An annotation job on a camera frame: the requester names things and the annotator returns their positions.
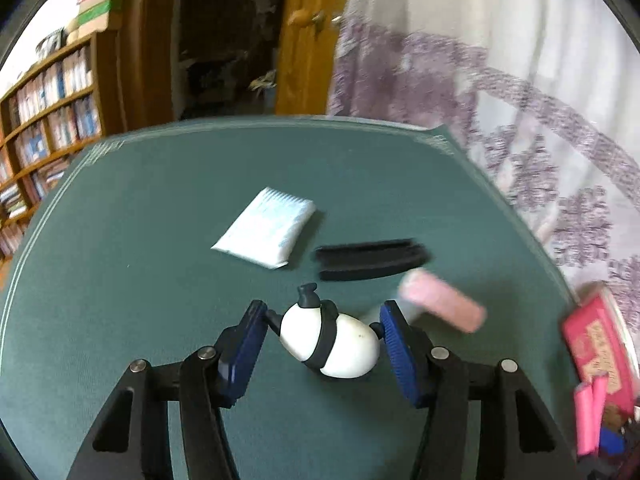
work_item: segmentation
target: bookshelf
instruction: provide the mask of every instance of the bookshelf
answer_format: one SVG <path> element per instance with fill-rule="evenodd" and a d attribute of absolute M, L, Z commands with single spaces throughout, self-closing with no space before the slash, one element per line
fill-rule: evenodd
<path fill-rule="evenodd" d="M 10 260 L 70 157 L 123 128 L 117 32 L 60 48 L 0 98 L 0 260 Z"/>

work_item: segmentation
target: wooden door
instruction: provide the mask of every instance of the wooden door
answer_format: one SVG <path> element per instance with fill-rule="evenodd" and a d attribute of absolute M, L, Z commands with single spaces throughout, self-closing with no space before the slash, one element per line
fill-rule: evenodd
<path fill-rule="evenodd" d="M 324 114 L 346 0 L 286 0 L 276 113 Z"/>

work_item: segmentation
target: panda toy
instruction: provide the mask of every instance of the panda toy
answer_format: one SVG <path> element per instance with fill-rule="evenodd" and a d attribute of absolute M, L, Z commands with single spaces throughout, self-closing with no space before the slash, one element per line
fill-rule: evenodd
<path fill-rule="evenodd" d="M 284 348 L 309 368 L 339 379 L 366 374 L 380 355 L 382 327 L 338 313 L 333 301 L 320 300 L 316 288 L 315 283 L 299 286 L 298 302 L 283 316 L 268 310 L 269 326 Z"/>

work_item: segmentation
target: white curtain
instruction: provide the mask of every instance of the white curtain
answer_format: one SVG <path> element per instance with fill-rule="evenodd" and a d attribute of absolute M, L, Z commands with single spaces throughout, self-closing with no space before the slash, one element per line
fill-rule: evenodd
<path fill-rule="evenodd" d="M 348 0 L 328 112 L 448 124 L 640 349 L 640 54 L 602 0 Z"/>

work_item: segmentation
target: green tablecloth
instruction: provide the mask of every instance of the green tablecloth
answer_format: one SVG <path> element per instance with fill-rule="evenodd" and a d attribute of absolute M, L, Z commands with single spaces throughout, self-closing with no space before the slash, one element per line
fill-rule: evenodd
<path fill-rule="evenodd" d="M 279 270 L 210 250 L 265 186 L 321 212 Z M 524 224 L 444 129 L 313 118 L 168 124 L 87 149 L 14 258 L 0 418 L 41 480 L 62 479 L 134 358 L 180 360 L 254 298 L 283 312 L 316 278 L 315 246 L 408 237 L 432 254 L 428 269 L 488 309 L 473 335 L 425 320 L 434 342 L 476 362 L 516 359 L 570 438 L 575 375 L 558 320 L 572 301 Z M 359 316 L 399 280 L 319 291 Z M 176 406 L 170 415 L 183 479 Z M 426 413 L 403 399 L 384 354 L 360 380 L 323 379 L 271 334 L 247 396 L 223 416 L 242 478 L 382 480 L 408 476 Z"/>

